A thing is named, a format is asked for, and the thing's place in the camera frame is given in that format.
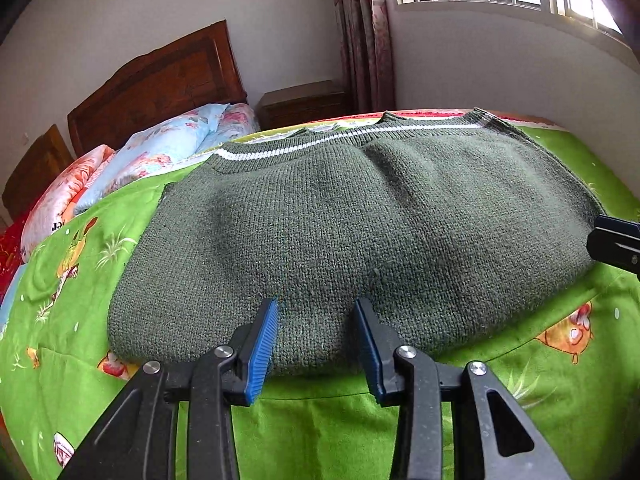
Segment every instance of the metal pin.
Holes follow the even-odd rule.
[[[486,364],[480,361],[473,361],[469,363],[469,369],[475,375],[484,375],[486,373]]]
[[[399,346],[398,348],[396,348],[396,353],[400,357],[404,357],[406,359],[413,359],[418,355],[418,351],[414,347],[409,345]]]
[[[160,363],[158,361],[147,361],[142,365],[145,374],[153,375],[160,371]]]
[[[229,357],[233,352],[234,349],[229,345],[216,346],[216,349],[213,351],[216,357]]]

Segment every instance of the sweater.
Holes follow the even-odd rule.
[[[111,348],[195,360],[276,297],[273,374],[351,370],[363,296],[438,354],[586,272],[600,213],[560,160],[479,109],[226,143],[165,189],[111,300]]]

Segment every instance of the wooden headboard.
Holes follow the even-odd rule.
[[[74,158],[54,124],[38,137],[6,181],[2,203],[14,220],[27,211]]]
[[[207,103],[246,102],[226,21],[129,61],[69,115],[76,155]]]

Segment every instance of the floral curtain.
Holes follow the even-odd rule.
[[[354,111],[395,109],[385,0],[334,0],[344,84]]]

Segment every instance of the wooden nightstand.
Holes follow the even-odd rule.
[[[348,115],[348,97],[332,81],[292,86],[262,96],[257,106],[263,130]]]

